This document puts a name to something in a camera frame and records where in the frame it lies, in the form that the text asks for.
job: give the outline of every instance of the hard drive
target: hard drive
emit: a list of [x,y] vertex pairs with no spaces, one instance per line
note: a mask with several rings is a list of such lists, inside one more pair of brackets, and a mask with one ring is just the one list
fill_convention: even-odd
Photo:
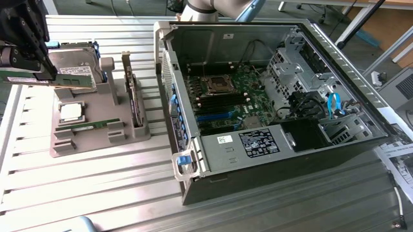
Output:
[[72,89],[72,93],[97,91],[97,84],[105,82],[105,74],[99,67],[99,52],[90,43],[62,44],[59,49],[50,49],[50,59],[60,74],[93,77],[93,88]]

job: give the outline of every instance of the slotted aluminum table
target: slotted aluminum table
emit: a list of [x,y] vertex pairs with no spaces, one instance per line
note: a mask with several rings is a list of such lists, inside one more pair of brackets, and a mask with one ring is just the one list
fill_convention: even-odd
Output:
[[[0,231],[62,232],[81,215],[101,231],[391,230],[397,199],[373,152],[324,172],[181,205],[153,60],[153,25],[162,20],[174,18],[48,16],[52,40],[99,42],[102,56],[117,61],[115,78],[123,78],[121,52],[131,51],[153,138],[52,158],[54,92],[47,87],[14,86],[0,130]],[[411,223],[413,208],[405,198],[404,202]]]

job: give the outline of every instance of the motherboard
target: motherboard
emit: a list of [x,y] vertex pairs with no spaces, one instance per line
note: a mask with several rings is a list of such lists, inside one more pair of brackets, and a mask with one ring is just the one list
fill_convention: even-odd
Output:
[[190,76],[187,93],[202,135],[260,128],[273,121],[274,103],[254,66],[230,74]]

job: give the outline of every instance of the power supply label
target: power supply label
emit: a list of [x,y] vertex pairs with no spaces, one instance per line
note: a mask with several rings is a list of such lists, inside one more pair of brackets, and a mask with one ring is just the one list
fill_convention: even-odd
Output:
[[280,152],[269,129],[240,133],[240,138],[245,145],[246,155],[250,158]]

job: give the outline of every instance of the gray plastic stand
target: gray plastic stand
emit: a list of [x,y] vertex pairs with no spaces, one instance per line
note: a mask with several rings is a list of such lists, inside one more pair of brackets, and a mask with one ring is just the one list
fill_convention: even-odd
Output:
[[[55,89],[56,96],[50,149],[52,157],[66,156],[150,139],[150,128],[141,92],[141,83],[138,82],[137,95],[143,126],[135,128],[131,122],[131,104],[125,87],[126,80],[113,79],[113,58],[101,59],[101,68],[107,73],[107,82],[97,84],[97,92],[74,94],[70,89]],[[75,102],[85,102],[83,123],[111,119],[119,119],[121,121],[107,123],[105,128],[79,131],[74,131],[72,129],[56,131],[60,119],[59,104]]]

